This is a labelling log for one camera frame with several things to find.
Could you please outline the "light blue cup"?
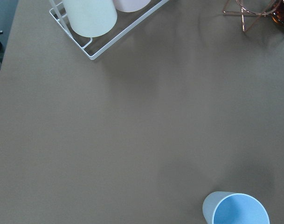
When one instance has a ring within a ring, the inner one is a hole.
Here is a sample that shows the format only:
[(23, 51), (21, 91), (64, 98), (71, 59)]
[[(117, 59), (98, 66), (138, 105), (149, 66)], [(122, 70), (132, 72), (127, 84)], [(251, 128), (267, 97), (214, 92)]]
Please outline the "light blue cup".
[(254, 197), (224, 191), (210, 193), (203, 202), (202, 213), (208, 224), (269, 224), (264, 206)]

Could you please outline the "white cup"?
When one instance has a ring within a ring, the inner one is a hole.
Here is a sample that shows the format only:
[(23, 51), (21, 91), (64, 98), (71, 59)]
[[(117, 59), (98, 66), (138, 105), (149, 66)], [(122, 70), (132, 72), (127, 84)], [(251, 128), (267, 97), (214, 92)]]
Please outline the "white cup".
[(72, 29), (83, 37), (99, 37), (117, 22), (111, 0), (64, 0), (63, 5)]

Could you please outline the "pink cup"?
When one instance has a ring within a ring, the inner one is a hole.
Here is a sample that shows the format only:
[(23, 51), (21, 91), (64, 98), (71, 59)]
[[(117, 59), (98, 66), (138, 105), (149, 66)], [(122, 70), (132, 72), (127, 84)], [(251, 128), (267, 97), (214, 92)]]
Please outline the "pink cup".
[(136, 12), (146, 7), (151, 0), (113, 0), (114, 6), (121, 12)]

